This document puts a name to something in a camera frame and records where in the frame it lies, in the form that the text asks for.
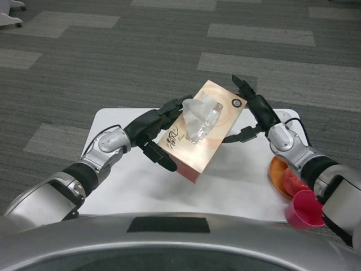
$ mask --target tissue box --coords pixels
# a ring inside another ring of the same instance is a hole
[[[187,139],[187,124],[181,114],[158,142],[176,162],[177,172],[194,183],[246,105],[245,100],[211,81],[205,83],[194,99],[201,99],[203,93],[223,106],[215,126],[207,136],[197,144]]]

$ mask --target gray carpet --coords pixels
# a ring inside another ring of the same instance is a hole
[[[234,89],[231,73],[296,110],[316,148],[361,171],[361,2],[24,2],[10,14],[23,27],[0,27],[2,212],[71,163],[99,109],[157,107],[208,79]],[[53,138],[34,145],[42,129],[70,135],[60,143],[73,153],[55,152]]]

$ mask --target pink cup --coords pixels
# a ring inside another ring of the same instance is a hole
[[[325,225],[322,219],[322,206],[311,190],[302,190],[293,197],[285,216],[296,229],[322,227]]]

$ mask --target red fruit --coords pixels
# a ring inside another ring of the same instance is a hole
[[[291,196],[296,195],[301,190],[310,190],[289,168],[283,173],[283,188]]]

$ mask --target black panel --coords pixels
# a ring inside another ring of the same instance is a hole
[[[203,217],[136,217],[128,233],[160,231],[167,233],[210,233],[208,222]]]

